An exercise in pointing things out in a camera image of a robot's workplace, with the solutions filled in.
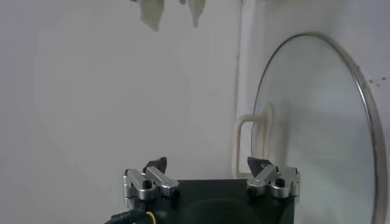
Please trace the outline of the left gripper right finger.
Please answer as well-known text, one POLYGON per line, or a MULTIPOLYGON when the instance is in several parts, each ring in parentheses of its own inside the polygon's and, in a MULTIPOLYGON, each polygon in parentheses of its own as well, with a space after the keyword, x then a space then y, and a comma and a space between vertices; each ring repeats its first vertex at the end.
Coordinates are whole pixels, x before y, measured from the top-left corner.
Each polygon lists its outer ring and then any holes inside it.
POLYGON ((246 183, 249 197, 259 197, 267 192, 278 199, 300 195, 300 172, 297 168, 279 168, 269 160, 254 157, 248 157, 247 163, 252 174, 246 183))

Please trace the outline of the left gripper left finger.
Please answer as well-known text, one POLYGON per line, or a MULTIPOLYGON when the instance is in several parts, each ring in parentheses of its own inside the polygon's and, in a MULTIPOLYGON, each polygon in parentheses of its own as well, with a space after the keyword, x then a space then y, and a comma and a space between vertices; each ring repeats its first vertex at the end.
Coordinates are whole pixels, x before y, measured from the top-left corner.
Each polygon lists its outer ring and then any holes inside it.
POLYGON ((153 201, 157 194, 175 200, 180 195, 179 182, 166 176, 167 157, 149 161, 142 171, 126 169, 122 175, 123 201, 128 209, 153 201))

